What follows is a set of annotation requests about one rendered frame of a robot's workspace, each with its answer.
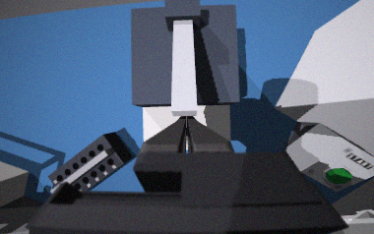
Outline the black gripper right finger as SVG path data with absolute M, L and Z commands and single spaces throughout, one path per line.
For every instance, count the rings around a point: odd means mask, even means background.
M 193 116 L 187 116 L 187 143 L 188 153 L 234 152 L 229 140 L 198 122 Z

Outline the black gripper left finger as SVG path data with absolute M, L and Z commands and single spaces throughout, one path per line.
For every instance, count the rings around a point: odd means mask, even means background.
M 186 143 L 187 116 L 181 116 L 176 122 L 144 141 L 139 153 L 143 151 L 178 151 L 179 153 L 186 153 Z

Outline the blue bench mat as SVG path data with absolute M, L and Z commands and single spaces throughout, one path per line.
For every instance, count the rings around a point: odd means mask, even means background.
M 235 152 L 282 151 L 297 121 L 275 107 L 315 30 L 359 0 L 201 0 L 236 5 L 240 102 Z M 25 197 L 45 203 L 47 177 L 103 134 L 132 154 L 88 191 L 144 192 L 133 171 L 144 142 L 132 105 L 131 9 L 164 1 L 0 20 L 0 161 L 29 171 Z

